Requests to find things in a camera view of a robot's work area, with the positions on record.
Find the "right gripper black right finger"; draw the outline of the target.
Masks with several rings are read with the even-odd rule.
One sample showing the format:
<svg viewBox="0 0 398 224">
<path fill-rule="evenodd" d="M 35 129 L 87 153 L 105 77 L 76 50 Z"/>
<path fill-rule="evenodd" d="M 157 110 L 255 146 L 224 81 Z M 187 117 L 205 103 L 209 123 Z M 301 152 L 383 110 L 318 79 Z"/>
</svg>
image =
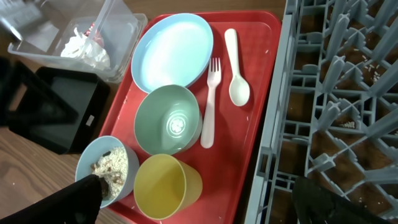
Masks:
<svg viewBox="0 0 398 224">
<path fill-rule="evenodd" d="M 300 224 L 389 224 L 306 177 L 297 177 L 292 190 Z"/>
</svg>

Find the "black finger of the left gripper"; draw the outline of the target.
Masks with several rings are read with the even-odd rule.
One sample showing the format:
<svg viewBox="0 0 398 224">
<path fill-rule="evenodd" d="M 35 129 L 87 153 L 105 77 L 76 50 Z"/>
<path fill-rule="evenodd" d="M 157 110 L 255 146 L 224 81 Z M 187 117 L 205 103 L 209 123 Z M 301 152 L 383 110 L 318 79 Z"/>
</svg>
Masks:
<svg viewBox="0 0 398 224">
<path fill-rule="evenodd" d="M 26 91 L 12 111 L 21 85 Z M 22 62 L 1 58 L 1 126 L 74 123 L 77 117 L 78 112 Z"/>
</svg>

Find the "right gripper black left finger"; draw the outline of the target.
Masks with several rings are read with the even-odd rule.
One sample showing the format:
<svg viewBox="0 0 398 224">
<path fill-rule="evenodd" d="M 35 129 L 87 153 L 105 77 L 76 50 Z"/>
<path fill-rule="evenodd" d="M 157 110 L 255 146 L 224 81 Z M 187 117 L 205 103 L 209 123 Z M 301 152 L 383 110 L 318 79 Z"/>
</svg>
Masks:
<svg viewBox="0 0 398 224">
<path fill-rule="evenodd" d="M 94 223 L 102 203 L 101 178 L 88 175 L 31 206 L 1 219 L 1 224 Z"/>
</svg>

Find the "light blue bowl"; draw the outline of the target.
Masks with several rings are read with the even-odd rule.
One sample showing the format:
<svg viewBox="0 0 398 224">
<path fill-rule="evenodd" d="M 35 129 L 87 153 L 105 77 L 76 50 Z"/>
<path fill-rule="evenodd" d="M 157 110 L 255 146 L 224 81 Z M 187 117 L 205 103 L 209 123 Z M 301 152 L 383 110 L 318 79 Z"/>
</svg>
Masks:
<svg viewBox="0 0 398 224">
<path fill-rule="evenodd" d="M 127 177 L 120 193 L 112 200 L 102 200 L 100 207 L 105 208 L 125 197 L 127 197 L 134 188 L 134 179 L 139 169 L 139 160 L 137 154 L 126 144 L 114 136 L 101 136 L 86 147 L 80 156 L 78 165 L 75 171 L 75 181 L 79 181 L 91 175 L 91 168 L 104 153 L 112 150 L 114 147 L 123 147 L 127 154 L 128 168 Z"/>
</svg>

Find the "white napkin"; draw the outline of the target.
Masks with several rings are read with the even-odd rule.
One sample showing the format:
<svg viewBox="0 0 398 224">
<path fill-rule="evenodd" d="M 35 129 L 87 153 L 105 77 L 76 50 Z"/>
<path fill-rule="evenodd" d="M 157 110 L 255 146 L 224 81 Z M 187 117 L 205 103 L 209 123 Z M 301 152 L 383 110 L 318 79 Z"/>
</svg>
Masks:
<svg viewBox="0 0 398 224">
<path fill-rule="evenodd" d="M 109 69 L 110 58 L 107 51 L 94 40 L 78 32 L 77 28 L 74 28 L 73 32 L 74 36 L 65 44 L 60 56 L 79 58 L 85 64 L 99 70 Z"/>
</svg>

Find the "yellow plastic cup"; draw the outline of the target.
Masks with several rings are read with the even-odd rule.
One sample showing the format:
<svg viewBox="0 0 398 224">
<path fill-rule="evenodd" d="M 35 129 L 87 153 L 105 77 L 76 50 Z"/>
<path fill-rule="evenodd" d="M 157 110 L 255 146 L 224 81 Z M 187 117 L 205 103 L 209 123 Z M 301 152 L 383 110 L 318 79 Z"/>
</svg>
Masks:
<svg viewBox="0 0 398 224">
<path fill-rule="evenodd" d="M 146 159 L 134 181 L 134 199 L 148 218 L 164 220 L 195 203 L 203 190 L 198 171 L 168 154 Z"/>
</svg>

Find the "red snack wrapper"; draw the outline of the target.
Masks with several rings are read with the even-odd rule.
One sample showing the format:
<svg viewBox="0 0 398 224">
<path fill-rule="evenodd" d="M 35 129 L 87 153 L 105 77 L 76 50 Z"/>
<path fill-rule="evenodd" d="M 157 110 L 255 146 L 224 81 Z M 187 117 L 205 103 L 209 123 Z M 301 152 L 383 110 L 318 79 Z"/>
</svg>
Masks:
<svg viewBox="0 0 398 224">
<path fill-rule="evenodd" d="M 91 34 L 91 32 L 93 31 L 94 26 L 95 26 L 95 23 L 93 22 L 93 23 L 90 25 L 90 28 L 89 28 L 88 30 L 85 31 L 84 35 L 88 37 L 88 36 Z M 104 47 L 103 38 L 102 38 L 101 34 L 100 34 L 97 30 L 95 31 L 93 40 L 94 40 L 98 45 L 100 45 L 102 48 Z"/>
</svg>

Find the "mint green bowl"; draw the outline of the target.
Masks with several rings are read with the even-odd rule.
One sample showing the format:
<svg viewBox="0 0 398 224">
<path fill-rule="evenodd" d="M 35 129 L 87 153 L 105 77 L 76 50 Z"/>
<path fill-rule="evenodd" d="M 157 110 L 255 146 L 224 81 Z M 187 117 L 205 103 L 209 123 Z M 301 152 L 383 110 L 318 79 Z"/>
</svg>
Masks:
<svg viewBox="0 0 398 224">
<path fill-rule="evenodd" d="M 137 109 L 134 135 L 150 155 L 174 155 L 190 149 L 203 125 L 195 95 L 179 85 L 162 86 L 149 93 Z"/>
</svg>

